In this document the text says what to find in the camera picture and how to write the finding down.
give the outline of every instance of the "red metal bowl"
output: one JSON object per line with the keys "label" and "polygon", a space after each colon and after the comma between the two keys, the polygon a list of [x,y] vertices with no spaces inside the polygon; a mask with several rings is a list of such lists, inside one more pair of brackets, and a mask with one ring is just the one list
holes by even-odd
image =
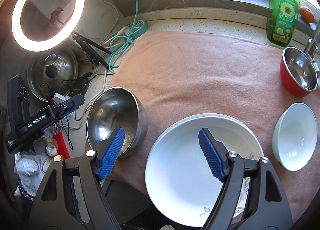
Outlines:
{"label": "red metal bowl", "polygon": [[295,47],[283,50],[280,76],[285,88],[297,97],[305,97],[318,87],[317,73],[311,61]]}

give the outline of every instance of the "blue gripper pad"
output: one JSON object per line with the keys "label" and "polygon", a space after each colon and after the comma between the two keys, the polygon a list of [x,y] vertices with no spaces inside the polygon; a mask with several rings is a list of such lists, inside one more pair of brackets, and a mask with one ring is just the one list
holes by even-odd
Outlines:
{"label": "blue gripper pad", "polygon": [[124,129],[121,127],[101,159],[100,172],[98,174],[100,180],[110,176],[123,144]]}
{"label": "blue gripper pad", "polygon": [[223,143],[214,139],[207,128],[202,128],[198,135],[199,145],[214,177],[225,182],[230,171]]}

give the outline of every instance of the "glowing white ring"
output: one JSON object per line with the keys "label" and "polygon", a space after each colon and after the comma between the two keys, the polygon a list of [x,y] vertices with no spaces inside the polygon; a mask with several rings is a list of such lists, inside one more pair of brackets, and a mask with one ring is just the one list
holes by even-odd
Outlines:
{"label": "glowing white ring", "polygon": [[84,0],[75,0],[76,2],[73,14],[69,22],[63,27],[63,29],[57,35],[46,41],[37,42],[27,38],[21,28],[21,13],[26,1],[27,0],[17,1],[12,14],[11,28],[13,37],[15,38],[17,43],[22,48],[32,52],[41,52],[51,49],[61,43],[65,38],[67,38],[78,24],[84,8]]}

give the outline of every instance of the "window sill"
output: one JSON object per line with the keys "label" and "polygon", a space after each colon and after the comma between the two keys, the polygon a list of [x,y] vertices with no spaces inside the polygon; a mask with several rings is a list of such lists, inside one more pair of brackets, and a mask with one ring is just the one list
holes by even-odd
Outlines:
{"label": "window sill", "polygon": [[[225,8],[268,16],[269,0],[184,0],[186,7]],[[299,15],[296,28],[313,36],[316,23],[306,23]]]}

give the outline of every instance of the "metal pot lid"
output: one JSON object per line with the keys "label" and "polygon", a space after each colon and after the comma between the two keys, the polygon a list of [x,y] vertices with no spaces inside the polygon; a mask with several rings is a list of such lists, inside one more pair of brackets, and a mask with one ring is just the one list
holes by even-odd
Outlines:
{"label": "metal pot lid", "polygon": [[67,94],[68,89],[64,85],[67,81],[64,80],[73,80],[77,76],[76,56],[65,45],[35,54],[28,65],[29,87],[33,94],[43,101],[55,93]]}

